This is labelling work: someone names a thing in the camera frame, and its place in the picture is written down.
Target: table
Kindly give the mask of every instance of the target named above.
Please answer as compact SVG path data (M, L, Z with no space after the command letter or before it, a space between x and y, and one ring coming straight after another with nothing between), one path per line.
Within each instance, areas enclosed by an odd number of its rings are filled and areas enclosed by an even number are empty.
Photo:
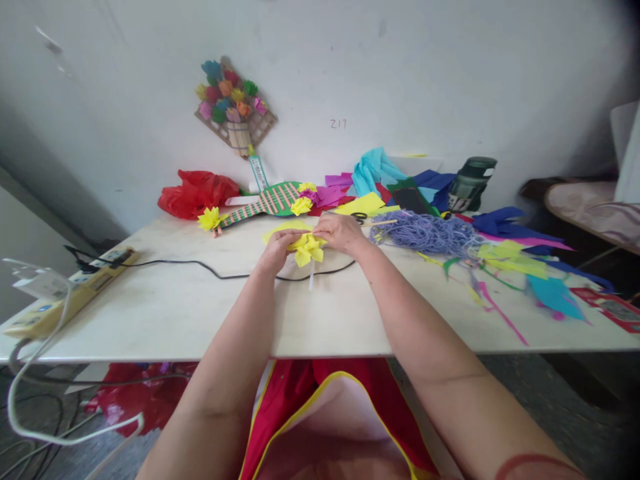
M314 225L316 217L304 219ZM153 259L200 260L220 275L249 273L264 245L260 236L279 225L276 217L254 217L225 230L214 239L196 222L168 215L122 242L140 251L138 262ZM590 326L582 321L555 321L548 309L536 306L531 295L514 291L477 273L502 311L522 332L527 347L496 312L486 312L469 294L469 274L454 265L447 281L442 267L422 260L412 251L382 246L414 287L442 314L476 353L540 353L624 351L640 348L640 340L602 314L577 300ZM281 272L284 277L308 275L293 256ZM346 255L325 250L317 271L345 266ZM520 287L522 274L501 274ZM98 295L62 330L40 358L44 363L92 361L199 360L237 298L245 280L221 281L198 265L158 264L132 268ZM582 277L570 287L590 284ZM373 294L355 264L309 282L276 282L276 326L272 354L276 357L336 357L391 355ZM16 340L0 335L0 361L6 362Z

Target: white stick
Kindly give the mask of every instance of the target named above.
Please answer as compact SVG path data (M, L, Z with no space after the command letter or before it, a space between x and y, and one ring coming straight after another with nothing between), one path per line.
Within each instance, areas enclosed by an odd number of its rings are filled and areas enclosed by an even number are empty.
M315 260L311 259L311 276L309 277L309 291L313 290L313 274L315 272Z

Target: red plastic bag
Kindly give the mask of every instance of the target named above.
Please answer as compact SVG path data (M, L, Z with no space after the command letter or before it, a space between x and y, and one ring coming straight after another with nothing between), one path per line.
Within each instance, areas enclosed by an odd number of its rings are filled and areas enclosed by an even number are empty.
M196 220L205 208L218 207L229 197L240 195L238 184L224 175L208 171L178 170L179 187L165 187L158 207L174 217Z
M146 367L138 363L112 363L105 376L105 381L138 380L168 373L191 375L197 365L198 362L173 363L171 366L151 363ZM145 416L145 426L140 435L144 435L156 428L163 429L165 427L186 387L187 380L180 377L119 387L100 387L85 411L94 413L100 407L109 425L128 420L142 412ZM135 432L136 428L138 428L138 424L134 422L116 431L128 437Z

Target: green bottle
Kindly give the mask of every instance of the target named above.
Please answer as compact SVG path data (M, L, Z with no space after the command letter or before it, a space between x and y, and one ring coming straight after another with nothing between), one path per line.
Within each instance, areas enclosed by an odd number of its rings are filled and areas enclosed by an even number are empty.
M478 211L480 195L487 188L498 160L489 157L468 158L458 170L449 191L449 210L453 213Z

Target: green paper guitar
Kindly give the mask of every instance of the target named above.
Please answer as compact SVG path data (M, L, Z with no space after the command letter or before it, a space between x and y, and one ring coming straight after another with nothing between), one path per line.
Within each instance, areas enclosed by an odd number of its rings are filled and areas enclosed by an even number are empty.
M293 215L291 206L300 196L298 192L300 182L278 183L260 193L260 200L250 203L241 209L229 214L229 217L220 224L226 228L236 222L248 219L258 213L268 213L277 217L288 217Z

